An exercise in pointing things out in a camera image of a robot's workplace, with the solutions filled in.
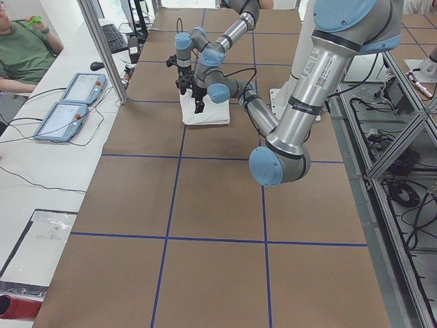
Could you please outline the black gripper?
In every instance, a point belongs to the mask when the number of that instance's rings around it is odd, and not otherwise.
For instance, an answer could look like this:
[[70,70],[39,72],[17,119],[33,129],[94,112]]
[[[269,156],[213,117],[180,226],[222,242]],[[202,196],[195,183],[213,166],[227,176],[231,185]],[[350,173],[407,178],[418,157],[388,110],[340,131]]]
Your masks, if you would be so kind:
[[195,99],[195,113],[203,113],[205,103],[203,97],[207,94],[204,87],[198,86],[195,75],[191,73],[187,77],[177,80],[177,87],[181,95],[185,95],[187,90],[191,90],[191,97]]
[[177,55],[172,55],[166,61],[166,65],[168,68],[172,66],[176,66],[178,69],[178,78],[181,79],[183,77],[187,77],[192,73],[192,62],[191,58],[188,59],[180,59]]

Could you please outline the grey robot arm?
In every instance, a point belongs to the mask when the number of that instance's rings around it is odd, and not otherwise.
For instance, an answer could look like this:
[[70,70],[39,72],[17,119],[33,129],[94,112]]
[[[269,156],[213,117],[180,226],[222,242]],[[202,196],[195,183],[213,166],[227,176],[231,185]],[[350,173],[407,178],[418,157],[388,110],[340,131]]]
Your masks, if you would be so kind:
[[237,16],[222,33],[198,26],[175,35],[175,54],[169,57],[167,66],[177,68],[178,85],[202,80],[206,70],[218,68],[237,41],[256,28],[261,10],[259,1],[226,1],[225,4]]
[[216,104],[231,98],[248,113],[265,144],[249,157],[252,177],[265,187],[303,178],[311,166],[305,147],[316,117],[335,91],[347,65],[357,55],[394,49],[401,37],[401,1],[316,1],[309,19],[315,25],[312,49],[283,115],[276,118],[248,81],[226,77],[220,66],[225,54],[259,20],[258,1],[229,1],[239,19],[215,42],[196,27],[175,36],[175,54],[168,66],[178,69],[181,94],[193,93],[196,108],[203,97]]

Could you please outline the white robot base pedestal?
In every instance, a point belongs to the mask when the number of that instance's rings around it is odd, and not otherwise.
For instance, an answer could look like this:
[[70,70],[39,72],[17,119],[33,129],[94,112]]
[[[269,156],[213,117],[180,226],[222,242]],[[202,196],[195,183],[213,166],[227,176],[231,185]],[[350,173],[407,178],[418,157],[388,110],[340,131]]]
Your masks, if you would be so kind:
[[311,35],[313,33],[315,23],[313,20],[314,0],[307,2],[305,17],[303,18],[302,28],[300,31],[296,53],[292,62],[289,79],[283,84],[280,89],[270,90],[270,105],[273,114],[280,119],[288,104],[288,100],[297,85],[300,75],[305,67],[307,58],[313,49]]

